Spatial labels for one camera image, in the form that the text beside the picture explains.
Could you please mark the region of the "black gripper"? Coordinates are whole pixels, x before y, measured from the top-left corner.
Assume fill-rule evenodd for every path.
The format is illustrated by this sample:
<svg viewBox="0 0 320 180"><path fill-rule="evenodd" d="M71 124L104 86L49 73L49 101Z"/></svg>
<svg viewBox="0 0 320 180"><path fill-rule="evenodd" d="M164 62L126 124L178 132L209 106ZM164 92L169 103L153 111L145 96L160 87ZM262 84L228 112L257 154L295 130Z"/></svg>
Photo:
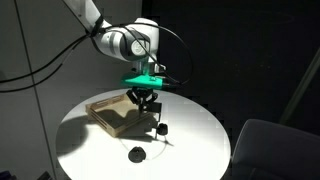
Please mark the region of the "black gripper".
<svg viewBox="0 0 320 180"><path fill-rule="evenodd" d="M144 105L144 112L148 112L148 104L154 102L158 98L158 94L152 89L140 87L132 87L126 92L126 95L133 104L138 106L139 115L142 114L142 105Z"/></svg>

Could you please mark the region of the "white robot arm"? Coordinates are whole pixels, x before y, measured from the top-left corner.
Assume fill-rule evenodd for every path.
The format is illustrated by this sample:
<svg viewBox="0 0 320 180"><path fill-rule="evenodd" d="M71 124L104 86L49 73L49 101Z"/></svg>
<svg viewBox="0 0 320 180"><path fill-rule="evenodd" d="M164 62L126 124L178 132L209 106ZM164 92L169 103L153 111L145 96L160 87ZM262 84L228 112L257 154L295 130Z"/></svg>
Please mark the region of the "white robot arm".
<svg viewBox="0 0 320 180"><path fill-rule="evenodd" d="M99 12L93 0L62 0L85 28L95 48L102 54L133 64L133 70L122 77L131 87L127 96L138 106L139 112L160 113L162 105L156 101L163 80L156 76L164 67L158 65L159 45L157 23L137 18L127 25L112 25Z"/></svg>

